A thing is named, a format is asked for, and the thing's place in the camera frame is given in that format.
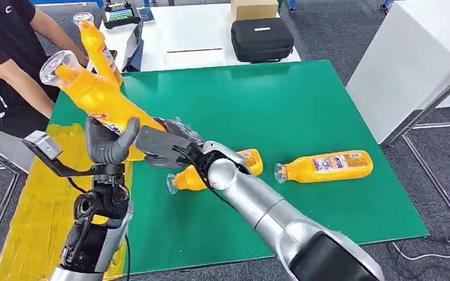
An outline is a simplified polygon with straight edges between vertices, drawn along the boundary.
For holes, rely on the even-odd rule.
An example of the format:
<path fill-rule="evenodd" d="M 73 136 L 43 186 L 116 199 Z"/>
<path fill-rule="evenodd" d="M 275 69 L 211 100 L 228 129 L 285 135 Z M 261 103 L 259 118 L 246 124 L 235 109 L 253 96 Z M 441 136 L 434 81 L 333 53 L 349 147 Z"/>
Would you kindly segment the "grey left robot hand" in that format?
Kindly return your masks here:
<path fill-rule="evenodd" d="M 125 161 L 129 147 L 139 132 L 140 121 L 132 117 L 127 122 L 126 130 L 117 135 L 95 118 L 86 118 L 86 146 L 90 159 L 95 164 L 117 164 Z"/>

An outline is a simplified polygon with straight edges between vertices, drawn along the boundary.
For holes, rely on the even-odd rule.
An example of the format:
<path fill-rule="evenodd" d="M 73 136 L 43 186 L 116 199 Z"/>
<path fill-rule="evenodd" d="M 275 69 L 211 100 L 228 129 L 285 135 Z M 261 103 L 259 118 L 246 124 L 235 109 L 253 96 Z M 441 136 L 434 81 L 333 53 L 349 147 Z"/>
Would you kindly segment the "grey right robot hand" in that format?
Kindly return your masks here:
<path fill-rule="evenodd" d="M 144 161 L 157 168 L 179 168 L 189 165 L 190 161 L 173 147 L 185 150 L 191 143 L 202 144 L 203 138 L 178 117 L 154 120 L 163 126 L 163 130 L 143 125 L 135 141 L 135 147 L 145 154 Z"/>

